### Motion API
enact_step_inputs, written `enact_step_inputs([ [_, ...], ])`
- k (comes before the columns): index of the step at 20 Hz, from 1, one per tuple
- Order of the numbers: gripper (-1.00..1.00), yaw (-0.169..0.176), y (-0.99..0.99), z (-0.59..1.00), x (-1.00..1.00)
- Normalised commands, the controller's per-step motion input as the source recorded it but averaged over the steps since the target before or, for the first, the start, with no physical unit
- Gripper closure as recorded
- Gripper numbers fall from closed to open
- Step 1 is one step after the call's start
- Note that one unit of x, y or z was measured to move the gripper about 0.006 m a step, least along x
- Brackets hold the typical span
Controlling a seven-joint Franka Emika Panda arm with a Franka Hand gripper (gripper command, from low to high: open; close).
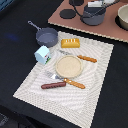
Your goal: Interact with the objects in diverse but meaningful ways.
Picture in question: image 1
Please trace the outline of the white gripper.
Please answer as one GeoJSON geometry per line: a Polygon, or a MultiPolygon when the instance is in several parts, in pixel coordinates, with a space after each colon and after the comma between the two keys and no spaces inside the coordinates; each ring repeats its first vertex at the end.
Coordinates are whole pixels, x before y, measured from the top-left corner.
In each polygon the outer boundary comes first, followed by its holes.
{"type": "Polygon", "coordinates": [[[117,3],[116,0],[103,0],[103,4],[115,4],[117,3]]]}

